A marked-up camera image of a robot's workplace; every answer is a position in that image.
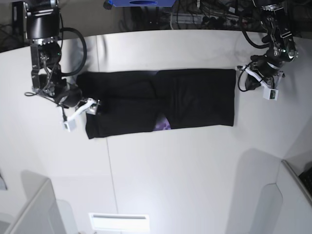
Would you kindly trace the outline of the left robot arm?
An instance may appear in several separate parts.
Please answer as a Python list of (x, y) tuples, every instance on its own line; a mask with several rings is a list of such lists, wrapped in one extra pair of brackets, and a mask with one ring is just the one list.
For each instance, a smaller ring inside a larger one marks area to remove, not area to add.
[[(239, 26), (248, 44), (256, 49), (267, 50), (263, 55), (251, 56), (251, 61), (240, 68), (237, 86), (242, 92), (255, 90), (260, 86), (276, 89), (275, 79), (284, 76), (281, 68), (298, 57), (284, 4), (283, 0), (254, 0), (253, 5), (239, 15)], [(261, 39), (261, 45), (250, 39), (243, 23), (245, 14), (254, 10), (259, 12), (260, 25), (267, 33)]]

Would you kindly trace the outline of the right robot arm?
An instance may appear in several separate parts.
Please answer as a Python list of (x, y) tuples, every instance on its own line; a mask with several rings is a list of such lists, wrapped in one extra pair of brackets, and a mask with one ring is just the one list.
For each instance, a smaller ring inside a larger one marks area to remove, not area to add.
[[(69, 124), (75, 118), (87, 113), (95, 115), (99, 100), (86, 98), (76, 84), (66, 79), (77, 75), (87, 60), (87, 45), (83, 35), (74, 28), (64, 27), (57, 0), (25, 0), (26, 38), (30, 42), (32, 91), (25, 96), (39, 96), (53, 102), (60, 108), (63, 123)], [(82, 60), (73, 71), (61, 70), (63, 33), (78, 36), (82, 44)]]

